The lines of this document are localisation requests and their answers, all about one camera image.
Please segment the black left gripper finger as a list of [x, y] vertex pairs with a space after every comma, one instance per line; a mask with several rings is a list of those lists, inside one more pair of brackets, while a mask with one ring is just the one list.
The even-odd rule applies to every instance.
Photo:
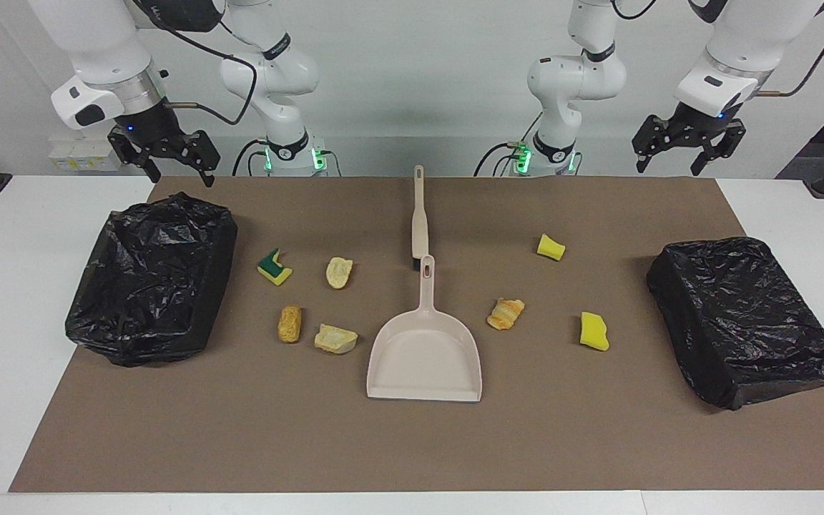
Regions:
[[632, 137], [632, 149], [637, 156], [637, 172], [644, 173], [655, 155], [670, 150], [668, 120], [648, 115]]
[[691, 163], [690, 172], [700, 176], [706, 166], [718, 159], [729, 159], [746, 134], [742, 120], [732, 120], [720, 131], [700, 131], [693, 141], [700, 147], [700, 153]]

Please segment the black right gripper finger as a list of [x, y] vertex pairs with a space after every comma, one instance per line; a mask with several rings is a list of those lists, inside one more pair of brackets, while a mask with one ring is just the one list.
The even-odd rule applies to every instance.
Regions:
[[128, 137], [120, 130], [112, 130], [108, 134], [108, 143], [111, 144], [112, 150], [117, 154], [119, 160], [124, 165], [134, 165], [139, 167], [146, 174], [147, 178], [153, 185], [157, 185], [162, 174], [148, 150], [140, 150], [135, 147]]
[[197, 130], [192, 134], [170, 137], [169, 151], [174, 160], [196, 170], [206, 188], [212, 188], [220, 154], [206, 131]]

